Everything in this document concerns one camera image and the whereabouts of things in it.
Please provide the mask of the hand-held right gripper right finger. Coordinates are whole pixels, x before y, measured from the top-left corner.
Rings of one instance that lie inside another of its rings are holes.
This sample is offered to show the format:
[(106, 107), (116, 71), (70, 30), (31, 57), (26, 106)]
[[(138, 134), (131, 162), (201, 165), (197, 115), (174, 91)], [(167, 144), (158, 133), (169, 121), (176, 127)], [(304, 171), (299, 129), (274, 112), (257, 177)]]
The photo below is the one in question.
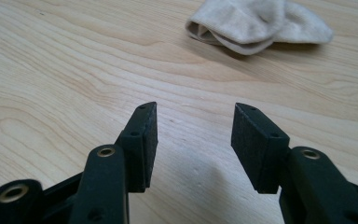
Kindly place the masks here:
[(358, 224), (358, 186), (321, 151), (289, 141), (259, 109), (235, 104), (231, 146), (254, 189), (280, 195), (285, 224)]

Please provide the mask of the beige sock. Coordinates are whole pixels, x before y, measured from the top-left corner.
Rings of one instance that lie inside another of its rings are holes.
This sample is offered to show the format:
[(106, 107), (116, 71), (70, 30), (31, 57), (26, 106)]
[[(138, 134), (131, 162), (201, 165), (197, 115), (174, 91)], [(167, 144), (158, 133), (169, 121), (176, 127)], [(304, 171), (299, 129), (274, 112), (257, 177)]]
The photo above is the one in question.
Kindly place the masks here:
[(187, 20), (186, 31), (241, 55), (274, 43), (326, 44), (333, 38), (323, 19), (291, 0), (205, 0)]

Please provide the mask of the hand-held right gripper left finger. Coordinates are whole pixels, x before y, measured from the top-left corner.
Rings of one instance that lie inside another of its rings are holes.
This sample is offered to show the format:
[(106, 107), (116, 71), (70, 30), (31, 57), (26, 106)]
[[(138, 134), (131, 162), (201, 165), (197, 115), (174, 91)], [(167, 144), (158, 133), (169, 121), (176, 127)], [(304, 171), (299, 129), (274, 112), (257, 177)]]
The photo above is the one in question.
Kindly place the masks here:
[(157, 104), (139, 105), (113, 145), (89, 153), (69, 224), (129, 224), (129, 194), (150, 187), (157, 145)]

